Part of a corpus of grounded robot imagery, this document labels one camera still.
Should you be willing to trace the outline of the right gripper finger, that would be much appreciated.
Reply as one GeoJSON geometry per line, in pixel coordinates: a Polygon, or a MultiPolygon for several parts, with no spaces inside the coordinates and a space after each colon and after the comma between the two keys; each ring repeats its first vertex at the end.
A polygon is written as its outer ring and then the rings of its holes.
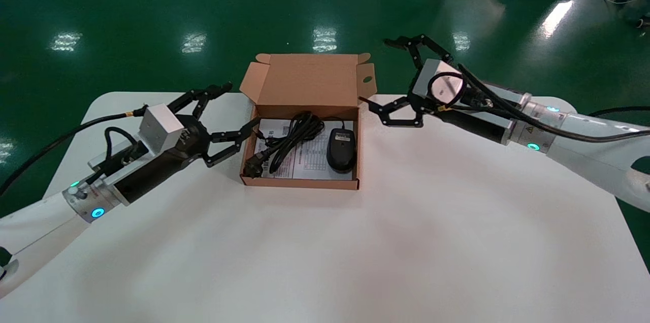
{"type": "Polygon", "coordinates": [[[429,38],[427,35],[418,35],[412,38],[399,36],[396,39],[383,39],[386,47],[392,47],[400,50],[408,51],[416,69],[421,70],[424,67],[422,56],[419,52],[420,47],[430,49],[434,54],[439,56],[443,63],[452,64],[453,57],[448,50],[441,47],[436,41],[429,38]]]}
{"type": "Polygon", "coordinates": [[[368,110],[371,113],[376,114],[379,117],[381,124],[385,126],[388,127],[423,127],[424,126],[424,120],[423,120],[424,112],[422,110],[414,108],[408,96],[399,97],[396,100],[387,103],[385,105],[381,105],[362,96],[358,96],[357,99],[362,101],[363,103],[366,103],[368,105],[368,110]],[[415,112],[415,115],[412,119],[392,118],[392,113],[405,107],[409,107],[411,108],[411,110],[413,110],[413,112],[415,112]]]}

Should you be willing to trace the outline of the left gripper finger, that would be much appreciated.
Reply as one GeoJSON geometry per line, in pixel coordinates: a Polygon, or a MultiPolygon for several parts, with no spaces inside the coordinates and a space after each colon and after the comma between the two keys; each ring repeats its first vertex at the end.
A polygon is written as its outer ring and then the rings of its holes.
{"type": "Polygon", "coordinates": [[[214,155],[204,154],[203,160],[205,165],[208,168],[214,167],[241,151],[242,143],[253,136],[255,133],[254,128],[260,124],[260,121],[260,119],[253,119],[237,131],[212,133],[210,135],[211,143],[233,143],[233,145],[214,155]]]}
{"type": "Polygon", "coordinates": [[[202,117],[209,101],[230,92],[232,88],[232,83],[225,83],[223,85],[209,85],[205,89],[191,89],[169,103],[167,107],[172,113],[177,113],[191,103],[197,102],[197,105],[193,108],[192,117],[198,120],[202,117]]]}

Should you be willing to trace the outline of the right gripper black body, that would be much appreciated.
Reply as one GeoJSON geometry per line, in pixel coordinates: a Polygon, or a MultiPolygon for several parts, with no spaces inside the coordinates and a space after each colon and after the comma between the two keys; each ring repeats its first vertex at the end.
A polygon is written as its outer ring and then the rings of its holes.
{"type": "Polygon", "coordinates": [[[469,133],[501,145],[506,145],[514,126],[514,120],[503,110],[490,107],[465,105],[442,105],[422,102],[421,111],[439,118],[469,133]]]}

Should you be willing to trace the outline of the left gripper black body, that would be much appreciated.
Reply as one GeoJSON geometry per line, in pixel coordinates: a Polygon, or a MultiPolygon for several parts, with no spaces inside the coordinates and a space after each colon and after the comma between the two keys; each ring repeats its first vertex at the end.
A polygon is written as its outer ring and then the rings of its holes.
{"type": "Polygon", "coordinates": [[[109,191],[129,205],[207,154],[210,135],[194,117],[144,117],[135,143],[111,149],[109,191]]]}

